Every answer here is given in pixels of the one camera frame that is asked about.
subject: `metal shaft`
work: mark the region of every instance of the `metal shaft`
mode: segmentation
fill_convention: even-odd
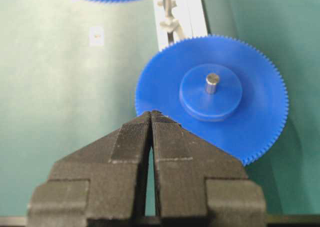
[[[172,0],[163,0],[165,17],[172,17]]]
[[[213,95],[217,91],[217,86],[219,82],[220,82],[219,75],[215,73],[208,74],[205,80],[205,91],[208,94]]]

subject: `green table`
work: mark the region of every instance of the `green table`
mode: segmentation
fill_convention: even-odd
[[[136,116],[158,43],[152,0],[0,0],[0,17],[0,216],[19,216],[54,161]]]
[[[268,212],[320,213],[320,0],[204,0],[204,7],[212,34],[256,46],[288,88],[282,135],[246,167]],[[25,215],[54,161],[135,116],[137,79],[158,51],[156,28],[152,0],[0,0],[0,16],[0,216]],[[97,26],[103,46],[91,46]],[[152,215],[152,181],[147,188]]]

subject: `white label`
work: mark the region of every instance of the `white label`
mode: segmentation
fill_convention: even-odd
[[[105,31],[101,26],[93,26],[89,30],[90,46],[105,45]]]

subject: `sticker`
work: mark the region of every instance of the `sticker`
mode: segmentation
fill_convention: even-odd
[[[105,31],[101,26],[93,26],[89,30],[90,46],[105,45]]]

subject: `gripper jaw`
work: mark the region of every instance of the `gripper jaw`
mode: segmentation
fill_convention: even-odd
[[[27,226],[134,226],[145,212],[151,147],[161,225],[264,226],[263,193],[241,162],[158,111],[57,161],[31,197]]]

